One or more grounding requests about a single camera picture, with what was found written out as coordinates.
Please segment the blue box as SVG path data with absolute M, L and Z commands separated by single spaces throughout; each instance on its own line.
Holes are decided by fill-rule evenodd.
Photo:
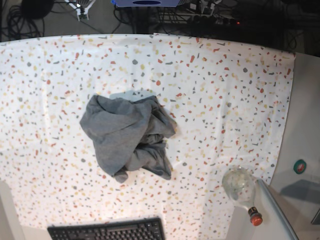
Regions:
M 176 7 L 180 0 L 112 0 L 117 7 Z

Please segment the green tape roll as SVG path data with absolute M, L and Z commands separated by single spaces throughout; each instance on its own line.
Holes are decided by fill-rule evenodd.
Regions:
M 299 159 L 295 162 L 293 166 L 293 171 L 296 174 L 300 175 L 305 172 L 306 168 L 307 168 L 307 163 L 303 159 Z

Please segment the black power strip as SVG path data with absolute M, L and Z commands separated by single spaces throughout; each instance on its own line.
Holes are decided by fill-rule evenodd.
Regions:
M 200 25 L 240 25 L 241 22 L 229 15 L 194 15 L 190 18 L 190 22 Z

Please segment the grey t-shirt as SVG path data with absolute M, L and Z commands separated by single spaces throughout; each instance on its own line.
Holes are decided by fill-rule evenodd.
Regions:
M 80 125 L 93 142 L 98 165 L 117 182 L 139 169 L 171 179 L 164 139 L 175 135 L 175 126 L 155 96 L 129 101 L 94 95 Z

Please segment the terrazzo pattern tablecloth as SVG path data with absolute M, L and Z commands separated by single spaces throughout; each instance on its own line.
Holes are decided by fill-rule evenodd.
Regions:
M 164 34 L 71 35 L 0 45 L 0 180 L 23 233 L 158 216 L 168 240 L 222 240 L 234 210 L 228 167 L 269 183 L 285 130 L 295 55 Z M 80 121 L 92 97 L 155 97 L 173 124 L 166 180 L 117 182 Z

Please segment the black keyboard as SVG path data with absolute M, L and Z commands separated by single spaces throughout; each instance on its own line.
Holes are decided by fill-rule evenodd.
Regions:
M 104 224 L 50 226 L 53 240 L 165 240 L 160 218 L 120 221 Z

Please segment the clear glass bottle orange cap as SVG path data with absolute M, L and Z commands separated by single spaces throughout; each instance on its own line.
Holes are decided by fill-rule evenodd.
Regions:
M 236 207 L 246 210 L 253 226 L 257 227 L 263 223 L 262 214 L 255 206 L 256 181 L 245 168 L 229 167 L 223 175 L 222 187 Z

